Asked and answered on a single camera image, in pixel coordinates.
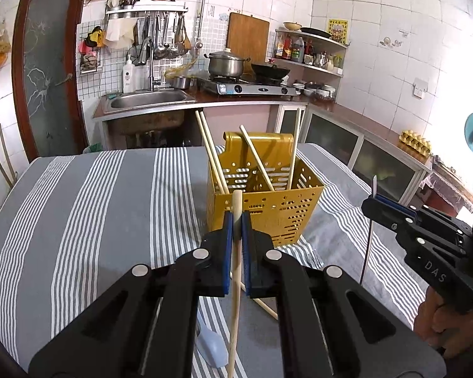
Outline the person's right hand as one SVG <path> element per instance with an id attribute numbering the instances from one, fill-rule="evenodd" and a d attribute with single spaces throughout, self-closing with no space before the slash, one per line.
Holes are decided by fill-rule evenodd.
<path id="1" fill-rule="evenodd" d="M 413 332 L 432 347 L 443 347 L 443 356 L 453 358 L 473 345 L 473 310 L 456 311 L 432 287 L 419 305 Z"/>

